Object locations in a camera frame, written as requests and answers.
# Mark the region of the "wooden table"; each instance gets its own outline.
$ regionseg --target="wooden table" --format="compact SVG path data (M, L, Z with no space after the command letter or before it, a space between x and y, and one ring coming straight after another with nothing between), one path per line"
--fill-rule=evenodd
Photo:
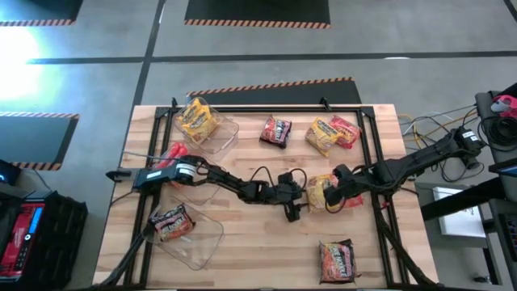
M400 158L406 155L394 106L386 104L373 105L373 107L385 158ZM155 108L155 106L135 107L125 150L147 153ZM239 124L239 141L218 164L243 179L249 179L255 169L262 165L266 165L271 170L275 179L278 174L294 167L303 168L310 177L330 173L340 163L346 163L350 168L364 164L360 141L357 141L351 150L334 147L329 158L323 157L307 144L304 139L305 132L315 117L329 119L330 113L275 114L275 117L293 122L286 150L259 142L259 135L269 114L225 115ZM352 114L340 113L339 115L356 122ZM369 143L372 143L368 122L366 128ZM173 130L171 140L180 138L177 130ZM372 156L372 159L373 162L376 161L375 156ZM122 167L127 168L144 165L145 158L127 154L124 154L121 163ZM267 178L261 173L256 179ZM296 179L303 178L296 174ZM129 182L117 184L113 199L128 192L130 187ZM412 188L413 185L408 183L405 187ZM154 247L148 288L328 289L386 286L369 193L362 195L364 205L344 209L335 215L309 214L307 209L303 209L301 219L294 223L287 222L281 206L246 205L235 194L224 189L202 206L193 205L184 196L175 193L173 188L164 187L162 199L167 199L168 196L183 200L210 218L219 221L224 226L225 236L211 261L200 271L192 271L160 248ZM137 201L138 195L134 194L119 200L111 207L94 283L105 279L128 249ZM412 193L401 191L393 197L393 203L397 211L402 244L426 275L437 281L417 197ZM336 242L347 238L351 238L354 243L357 272L362 276L356 279L356 285L320 285L318 242ZM142 250L143 247L137 256L135 280L140 274ZM399 276L393 251L390 251L390 258L395 281L398 282Z

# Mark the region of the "wire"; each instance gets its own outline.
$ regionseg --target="wire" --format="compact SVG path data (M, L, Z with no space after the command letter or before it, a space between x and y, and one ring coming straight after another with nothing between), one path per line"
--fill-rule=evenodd
M36 173L36 175L38 176L38 178L40 178L41 180L41 183L43 183L43 185L45 185L45 187L49 190L49 191L52 191L52 189L48 186L47 182L45 182L45 179L43 179L43 177L40 175L40 173L38 173L38 171L34 170L34 169L31 169L33 172Z
M258 168L255 173L253 173L253 175L251 176L250 180L248 181L248 183L251 183L251 180L257 175L257 173L260 171L260 170L266 170L267 172L267 176L269 177L269 182L271 183L271 186L274 188L276 185L275 183L273 182L273 178L271 177L271 172L269 171L269 169L266 167L266 166L261 166L260 168ZM300 169L300 168L295 168L295 169L292 169L289 171L290 174L292 174L294 171L300 171L305 179L304 179L304 184L303 186L301 187L301 190L298 190L298 191L280 191L280 190L275 190L276 192L279 192L279 193L286 193L286 194L297 194L297 193L300 193L300 192L304 192L305 191L305 186L307 186L307 173L305 173L305 171L303 169Z
M477 108L472 108L472 109L470 109L470 110L469 110L469 112L467 112L467 114L465 114L465 116L463 117L463 122L461 123L461 125L462 125L462 126L465 126L465 125L466 125L465 121L467 120L467 117L468 117L468 116L469 116L469 114L470 114L471 112L473 112L474 110L477 110Z
M472 106L476 106L476 104L473 104L473 105L469 105L469 106L465 106L465 107L462 107L462 108L458 108L458 109L453 109L451 111L447 111L447 112L444 112L444 113L439 113L439 114L435 114L433 116L428 116L428 117L437 117L437 116L444 116L448 113L453 113L453 112L458 112L458 111L461 111L461 110L464 110L464 109L467 109L467 108L471 108ZM405 122L401 125L406 125L406 124L410 124L411 122Z
M144 158L159 159L159 160L164 160L164 161L172 161L172 160L181 161L181 159L179 159L179 158L162 158L162 157L156 157L156 156L152 156L152 155L148 155L148 154L133 153L133 152L130 152L127 150L123 151L122 153L136 155L138 157L144 157Z
M336 211L330 211L329 209L329 204L327 203L327 201L325 200L325 210L326 212L330 213L330 214L336 214L338 212L340 212L341 210L343 210L343 207L345 207L345 204L347 203L347 199L345 198L342 198L341 199L342 203L341 205L339 206L339 209L337 209Z
M405 114L405 113L399 114L398 116L406 117L406 118L409 118L411 121L413 121L413 123L410 125L410 127L408 129L406 129L403 134L406 134L410 129L413 129L413 136L414 136L414 138L416 138L417 137L416 136L417 125L414 123L414 118L411 115ZM420 141L416 141L416 144L419 149L422 148L422 145L420 145Z
M471 120L469 120L469 121L465 122L465 125L467 125L467 124L469 124L469 123L471 123L471 122L473 122L473 121L477 120L478 118L479 118L479 116L476 116L476 117L472 118Z
M449 121L449 122L447 122L447 123L445 123L445 124L442 124L442 126L443 126L443 127L445 127L445 126L447 126L447 125L453 124L453 123L458 122L458 121L460 121L460 120L463 120L463 117L456 118L455 120L452 120L452 121ZM431 134L433 134L433 133L437 132L437 131L438 131L438 130L440 130L441 128L442 128L442 127L438 127L437 129L431 130L429 133L425 133L425 134L424 134L424 135L422 135L421 137L414 138L414 139L409 139L409 140L405 139L404 141L417 141L417 140L422 140L424 137L428 137L428 136L430 136Z
M486 126L486 121L494 120L491 124ZM488 142L483 140L481 132L486 135ZM481 119L481 122L477 125L477 135L483 141L486 146L489 146L492 150L501 152L511 152L517 150L517 119L512 117L500 117L490 116ZM498 146L510 146L508 149L501 149L493 146L490 143L494 143Z
M420 120L425 120L425 119L430 119L432 120L434 123L436 123L440 128L442 128L443 130L449 132L448 129L446 129L442 124L440 124L436 119L434 119L432 116L419 116L417 118L415 118L413 120L413 123L410 125L410 127L404 132L404 134L406 134L411 128L413 128L414 130L416 130L416 123Z
M115 200L113 200L111 203L110 203L110 206L113 206L115 202L117 202L118 200L122 199L122 198L125 198L127 195L129 194L132 194L132 193L135 193L134 191L131 191L131 192L127 192L125 194L123 194L122 196L116 198Z
M443 181L448 182L448 183L455 183L455 182L461 181L463 179L473 178L473 177L481 174L485 170L485 164L481 162L480 163L481 164L481 169L479 170L479 172L477 172L475 174L472 174L472 175L465 176L465 174L467 173L467 167L465 167L465 169L463 170L463 172L461 173L461 175L459 177L457 177L457 178L450 178L445 173L445 165L446 164L447 164L447 160L443 161L443 164L440 162L439 163L439 167L440 167L440 170L442 171L441 175L442 175Z
M404 190L404 191L408 191L408 192L411 192L413 194L416 194L416 196L419 196L418 192L416 192L413 189L409 189L409 188L406 188L406 187L401 187L401 189Z

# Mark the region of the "gray floor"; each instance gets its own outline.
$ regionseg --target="gray floor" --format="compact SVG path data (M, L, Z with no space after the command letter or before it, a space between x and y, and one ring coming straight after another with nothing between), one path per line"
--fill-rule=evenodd
M0 110L81 113L64 166L42 173L51 187L86 201L90 210L70 288L86 287L92 280L113 189L104 173L120 160L141 64L23 62L143 57L157 4L85 0L71 27L0 28L0 61L6 68L0 70ZM187 0L166 1L154 56L517 50L517 23L502 0L330 0L333 27L328 31L184 26L186 5ZM142 104L168 104L172 97L182 103L188 91L352 76L364 103L394 103L397 112L415 117L469 105L478 91L511 85L516 63L517 57L153 63ZM433 128L426 122L419 125L423 132ZM479 160L487 166L493 163L488 150ZM447 171L455 175L460 169L450 162ZM477 184L491 176L484 171L461 183ZM418 180L442 182L430 171ZM432 246L432 251L445 285L512 289L507 276L503 287L471 281L474 273L486 275L480 250Z

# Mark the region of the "hazard stripe tape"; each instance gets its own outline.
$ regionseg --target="hazard stripe tape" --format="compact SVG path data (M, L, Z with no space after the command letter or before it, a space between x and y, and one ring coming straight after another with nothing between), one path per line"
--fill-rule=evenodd
M0 21L0 27L65 26L74 23L72 19L9 20Z
M0 116L79 119L79 114L77 113L0 112Z
M219 19L186 19L185 25L236 26L236 27L286 27L329 29L330 23L262 21L262 20L219 20Z
M321 84L321 83L326 83L326 82L348 82L348 81L354 81L354 79L352 77L327 78L327 79L310 80L310 81L282 82L282 83L267 84L267 85L238 86L238 87L230 87L230 88L224 88L224 89L190 91L190 92L187 92L187 96L216 94L216 93L225 93L225 92L233 92L233 91L260 90L260 89L285 87L285 86L313 85L313 84Z
M57 171L61 169L59 162L12 162L11 165L20 169L32 169L38 171Z

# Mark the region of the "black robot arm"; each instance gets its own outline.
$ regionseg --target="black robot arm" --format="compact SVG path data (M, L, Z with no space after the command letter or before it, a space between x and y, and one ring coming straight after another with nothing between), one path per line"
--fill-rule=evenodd
M421 175L426 168L448 158L470 160L477 157L484 147L474 132L463 127L451 130L445 137L422 150L404 158L388 159L374 163L370 167L360 167L353 173L347 166L337 166L333 173L338 178L337 187L325 190L329 206L356 197L363 192L395 192L409 176Z
M204 178L195 181L196 176ZM290 222L300 219L300 207L294 205L294 200L301 198L302 189L294 181L291 172L279 175L276 185L261 180L243 181L223 168L209 164L203 157L185 155L166 168L140 169L132 188L142 191L164 182L176 182L187 186L213 183L234 192L247 204L284 205Z

